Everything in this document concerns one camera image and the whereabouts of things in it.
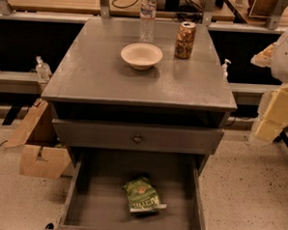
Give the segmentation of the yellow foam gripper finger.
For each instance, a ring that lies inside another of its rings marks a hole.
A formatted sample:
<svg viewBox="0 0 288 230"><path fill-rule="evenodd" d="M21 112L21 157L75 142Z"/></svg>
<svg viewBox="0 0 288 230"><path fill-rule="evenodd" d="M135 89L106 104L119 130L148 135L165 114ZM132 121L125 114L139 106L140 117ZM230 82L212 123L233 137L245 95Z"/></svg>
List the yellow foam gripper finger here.
<svg viewBox="0 0 288 230"><path fill-rule="evenodd" d="M250 63L254 66L270 68L272 66L272 58L274 54L275 43L270 44L258 54L255 54Z"/></svg>
<svg viewBox="0 0 288 230"><path fill-rule="evenodd" d="M257 112L252 135L265 143L272 143L288 126L288 84L264 94Z"/></svg>

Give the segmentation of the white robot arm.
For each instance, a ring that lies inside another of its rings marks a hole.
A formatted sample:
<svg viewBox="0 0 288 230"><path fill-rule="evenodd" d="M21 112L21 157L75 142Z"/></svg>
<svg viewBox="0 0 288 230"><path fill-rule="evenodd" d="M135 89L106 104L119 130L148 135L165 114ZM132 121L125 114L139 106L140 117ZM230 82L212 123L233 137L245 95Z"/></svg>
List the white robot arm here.
<svg viewBox="0 0 288 230"><path fill-rule="evenodd" d="M288 126L288 29L274 43L254 55L250 63L270 68L272 77L282 82L277 89L261 97L249 137L251 142L270 144Z"/></svg>

